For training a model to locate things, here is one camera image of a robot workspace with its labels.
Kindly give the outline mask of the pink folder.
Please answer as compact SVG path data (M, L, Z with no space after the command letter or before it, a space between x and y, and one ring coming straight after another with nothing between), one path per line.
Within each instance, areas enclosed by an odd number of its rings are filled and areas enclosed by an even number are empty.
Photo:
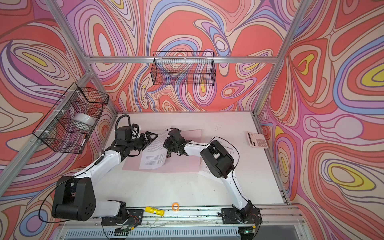
M175 153L167 153L166 162L158 169L140 170L142 153L136 157L127 157L123 162L124 171L153 172L153 173L197 173L200 170L201 158L197 156L178 156Z

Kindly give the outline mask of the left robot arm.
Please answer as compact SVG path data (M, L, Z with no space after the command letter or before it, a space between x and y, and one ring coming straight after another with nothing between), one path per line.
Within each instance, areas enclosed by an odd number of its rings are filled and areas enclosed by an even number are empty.
M132 127L118 128L114 141L98 159L73 176L58 180L52 217L82 222L91 218L111 218L118 225L126 222L129 218L126 203L97 200L94 186L114 167L131 157L131 152L140 153L157 137L158 134L152 132L139 134Z

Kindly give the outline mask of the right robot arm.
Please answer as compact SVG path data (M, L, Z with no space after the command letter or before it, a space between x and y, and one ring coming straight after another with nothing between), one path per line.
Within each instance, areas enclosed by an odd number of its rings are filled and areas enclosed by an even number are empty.
M168 137L163 147L180 156L201 157L211 174L222 181L231 197L235 216L230 217L225 214L222 216L232 221L246 223L255 206L243 193L238 183L235 170L239 160L235 160L222 143L216 138L213 138L209 143L196 143L192 140L186 140L180 129L172 128L168 130Z

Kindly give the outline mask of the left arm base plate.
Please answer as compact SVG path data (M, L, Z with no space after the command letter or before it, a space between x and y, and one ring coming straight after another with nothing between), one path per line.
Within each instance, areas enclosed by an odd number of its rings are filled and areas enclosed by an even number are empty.
M102 226L131 226L137 227L142 224L143 209L127 209L126 214L118 214L115 217L102 217Z

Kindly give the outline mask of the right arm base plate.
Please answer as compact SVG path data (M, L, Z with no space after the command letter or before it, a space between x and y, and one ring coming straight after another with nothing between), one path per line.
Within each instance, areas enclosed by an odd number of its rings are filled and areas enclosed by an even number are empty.
M222 208L217 214L222 218L222 222L225 225L252 224L258 226L263 223L260 209L255 207L251 208L245 214L242 214L242 211L239 211L236 208Z

